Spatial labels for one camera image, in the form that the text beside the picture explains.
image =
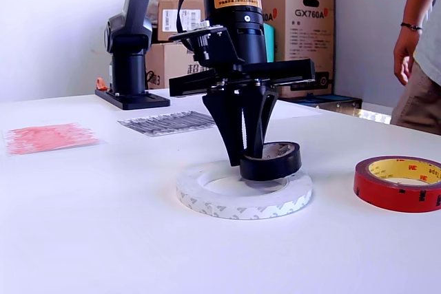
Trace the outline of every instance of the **white wall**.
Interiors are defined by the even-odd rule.
[[[0,0],[0,102],[90,94],[124,0]]]
[[[335,93],[393,107],[393,47],[406,0],[336,0]]]

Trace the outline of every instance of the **hand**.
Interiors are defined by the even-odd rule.
[[[394,66],[393,72],[401,84],[406,85],[409,81],[413,65],[413,53],[415,52],[421,31],[412,31],[402,27],[395,49],[393,50]]]

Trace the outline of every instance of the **black tape roll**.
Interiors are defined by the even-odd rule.
[[[240,157],[241,176],[259,182],[290,176],[301,166],[300,145],[296,143],[266,143],[262,158],[251,158],[247,151]]]

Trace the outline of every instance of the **bracelet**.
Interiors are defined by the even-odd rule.
[[[411,25],[411,24],[408,24],[408,23],[405,23],[405,22],[401,23],[401,26],[402,27],[407,27],[407,28],[409,28],[412,31],[422,30],[422,28],[417,26],[417,25]]]

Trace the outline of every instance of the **person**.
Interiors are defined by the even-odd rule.
[[[407,0],[396,42],[394,73],[405,85],[391,124],[441,135],[441,4]]]

